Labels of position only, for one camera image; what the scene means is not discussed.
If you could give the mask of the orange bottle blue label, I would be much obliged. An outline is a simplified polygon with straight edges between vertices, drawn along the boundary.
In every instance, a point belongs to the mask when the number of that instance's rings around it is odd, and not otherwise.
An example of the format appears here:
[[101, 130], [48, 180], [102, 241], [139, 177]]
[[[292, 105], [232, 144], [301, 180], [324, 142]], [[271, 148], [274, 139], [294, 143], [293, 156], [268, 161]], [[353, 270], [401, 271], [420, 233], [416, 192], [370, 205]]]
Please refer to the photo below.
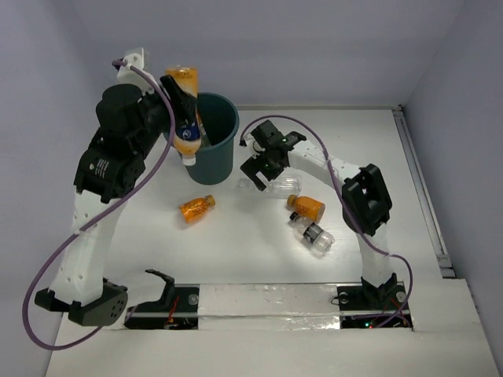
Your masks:
[[182, 163], [196, 164], [196, 153], [202, 144], [197, 112], [198, 72], [196, 68], [172, 66], [165, 73], [171, 78], [165, 87], [175, 114], [173, 146], [182, 157]]

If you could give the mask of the clear plastic water bottle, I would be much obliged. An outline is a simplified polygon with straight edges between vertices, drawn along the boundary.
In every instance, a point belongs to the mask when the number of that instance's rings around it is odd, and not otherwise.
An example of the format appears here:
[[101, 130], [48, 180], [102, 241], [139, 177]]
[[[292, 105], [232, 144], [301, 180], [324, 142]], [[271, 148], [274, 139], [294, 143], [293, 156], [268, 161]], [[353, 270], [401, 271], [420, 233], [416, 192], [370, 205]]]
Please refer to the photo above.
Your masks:
[[260, 191], [249, 178], [240, 178], [237, 181], [237, 191], [261, 198], [287, 199], [289, 196], [298, 196], [302, 190], [302, 177], [299, 175], [285, 175], [265, 183], [266, 188]]

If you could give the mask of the small orange bottle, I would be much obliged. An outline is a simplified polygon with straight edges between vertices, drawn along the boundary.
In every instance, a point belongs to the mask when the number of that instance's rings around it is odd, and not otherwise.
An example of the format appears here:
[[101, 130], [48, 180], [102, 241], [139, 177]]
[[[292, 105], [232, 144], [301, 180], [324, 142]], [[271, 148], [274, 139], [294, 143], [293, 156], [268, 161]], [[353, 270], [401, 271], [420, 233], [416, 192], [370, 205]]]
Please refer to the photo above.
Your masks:
[[180, 210], [184, 221], [187, 224], [190, 224], [200, 219], [211, 208], [213, 208], [215, 204], [215, 198], [212, 195], [208, 195], [183, 203], [178, 207], [178, 209]]
[[325, 204], [309, 196], [290, 195], [287, 205], [297, 214], [319, 222], [325, 213]]

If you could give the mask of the clear bottle black label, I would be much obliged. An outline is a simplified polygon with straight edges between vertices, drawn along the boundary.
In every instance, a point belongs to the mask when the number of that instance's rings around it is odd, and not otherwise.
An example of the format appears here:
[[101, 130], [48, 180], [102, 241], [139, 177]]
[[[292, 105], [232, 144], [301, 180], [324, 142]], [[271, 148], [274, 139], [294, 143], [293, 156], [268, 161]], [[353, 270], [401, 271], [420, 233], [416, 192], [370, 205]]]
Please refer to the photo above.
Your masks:
[[310, 218], [293, 212], [290, 214], [289, 220], [295, 234], [309, 247], [325, 253], [335, 243], [334, 237]]

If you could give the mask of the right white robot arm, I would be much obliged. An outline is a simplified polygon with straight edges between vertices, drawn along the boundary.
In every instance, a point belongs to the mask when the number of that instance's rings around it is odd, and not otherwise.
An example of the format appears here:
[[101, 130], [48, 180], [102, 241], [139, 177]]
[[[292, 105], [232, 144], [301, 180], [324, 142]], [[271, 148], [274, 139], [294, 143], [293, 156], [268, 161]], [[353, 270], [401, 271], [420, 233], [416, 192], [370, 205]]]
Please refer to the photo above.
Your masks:
[[381, 307], [390, 299], [397, 278], [390, 254], [384, 250], [392, 202], [380, 169], [371, 163], [360, 167], [331, 156], [319, 136], [315, 145], [297, 131], [283, 134], [271, 118], [266, 115], [252, 121], [240, 135], [240, 146], [248, 148], [251, 155], [241, 171], [260, 191], [266, 185], [259, 174], [273, 181], [289, 167], [335, 189], [343, 219], [358, 239], [363, 302]]

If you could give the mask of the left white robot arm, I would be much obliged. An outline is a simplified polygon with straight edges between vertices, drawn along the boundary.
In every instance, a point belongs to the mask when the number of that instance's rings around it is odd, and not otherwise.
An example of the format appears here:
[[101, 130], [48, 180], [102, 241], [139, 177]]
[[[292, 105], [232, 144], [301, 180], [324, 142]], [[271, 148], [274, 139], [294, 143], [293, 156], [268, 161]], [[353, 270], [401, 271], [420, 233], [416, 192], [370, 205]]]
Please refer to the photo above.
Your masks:
[[83, 327], [114, 324], [127, 307], [127, 288], [104, 277], [116, 225], [139, 188], [145, 160], [159, 137], [195, 119], [196, 98], [170, 75], [143, 92], [132, 83], [109, 87], [96, 106], [99, 127], [75, 173], [74, 240], [50, 286], [35, 304]]

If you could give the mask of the dark green plastic bin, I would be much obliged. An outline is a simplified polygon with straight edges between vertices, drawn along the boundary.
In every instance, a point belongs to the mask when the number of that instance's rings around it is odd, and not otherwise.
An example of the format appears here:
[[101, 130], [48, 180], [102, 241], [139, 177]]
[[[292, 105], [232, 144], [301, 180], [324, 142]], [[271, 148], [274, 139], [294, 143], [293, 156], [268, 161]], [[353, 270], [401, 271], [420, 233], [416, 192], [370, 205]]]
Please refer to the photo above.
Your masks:
[[203, 129], [203, 144], [196, 153], [196, 163], [187, 166], [189, 176], [202, 185], [217, 185], [233, 170], [233, 143], [240, 118], [234, 104], [216, 93], [200, 93], [197, 122]]

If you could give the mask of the silver foil tape strip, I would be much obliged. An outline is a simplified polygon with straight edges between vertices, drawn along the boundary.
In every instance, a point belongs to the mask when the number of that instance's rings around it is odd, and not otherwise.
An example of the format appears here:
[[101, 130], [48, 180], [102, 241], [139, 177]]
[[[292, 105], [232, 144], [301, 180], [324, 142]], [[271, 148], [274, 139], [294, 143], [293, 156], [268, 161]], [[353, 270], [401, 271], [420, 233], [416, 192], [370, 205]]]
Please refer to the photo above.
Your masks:
[[201, 331], [340, 329], [335, 284], [203, 284]]

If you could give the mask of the aluminium rail right edge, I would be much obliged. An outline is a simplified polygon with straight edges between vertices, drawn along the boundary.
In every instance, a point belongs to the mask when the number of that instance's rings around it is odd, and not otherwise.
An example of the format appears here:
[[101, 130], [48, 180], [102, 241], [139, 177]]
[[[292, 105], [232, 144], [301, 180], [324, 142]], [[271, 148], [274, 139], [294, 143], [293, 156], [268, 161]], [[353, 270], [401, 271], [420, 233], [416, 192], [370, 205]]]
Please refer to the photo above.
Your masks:
[[398, 131], [402, 148], [405, 153], [406, 161], [409, 171], [412, 176], [413, 185], [419, 199], [420, 208], [425, 220], [428, 235], [435, 252], [435, 257], [439, 265], [439, 269], [443, 279], [457, 279], [457, 274], [450, 256], [444, 243], [442, 232], [439, 228], [439, 223], [435, 215], [435, 211], [428, 193], [428, 188], [425, 184], [424, 176], [422, 174], [419, 160], [415, 148], [413, 146], [412, 138], [409, 133], [409, 128], [406, 123], [406, 117], [402, 106], [398, 106], [391, 110], [395, 125]]

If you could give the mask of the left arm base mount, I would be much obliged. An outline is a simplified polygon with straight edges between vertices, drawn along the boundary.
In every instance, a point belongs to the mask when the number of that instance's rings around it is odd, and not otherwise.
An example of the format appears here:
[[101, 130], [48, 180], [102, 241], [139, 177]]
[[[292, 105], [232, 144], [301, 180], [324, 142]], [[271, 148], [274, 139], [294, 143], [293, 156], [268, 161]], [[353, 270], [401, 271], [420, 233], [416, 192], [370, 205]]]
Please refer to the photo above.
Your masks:
[[143, 298], [130, 306], [123, 325], [129, 330], [196, 330], [199, 323], [199, 284], [176, 284], [172, 276], [155, 269], [145, 273], [163, 281], [154, 298]]

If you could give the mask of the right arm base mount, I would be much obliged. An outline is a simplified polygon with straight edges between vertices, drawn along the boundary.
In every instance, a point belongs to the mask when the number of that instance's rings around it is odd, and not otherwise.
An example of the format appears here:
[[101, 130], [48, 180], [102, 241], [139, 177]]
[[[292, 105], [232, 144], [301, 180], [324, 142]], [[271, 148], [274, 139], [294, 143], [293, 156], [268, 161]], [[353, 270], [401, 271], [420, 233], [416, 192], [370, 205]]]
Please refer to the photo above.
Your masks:
[[396, 274], [379, 287], [360, 283], [338, 286], [330, 303], [340, 311], [342, 329], [412, 328], [407, 292]]

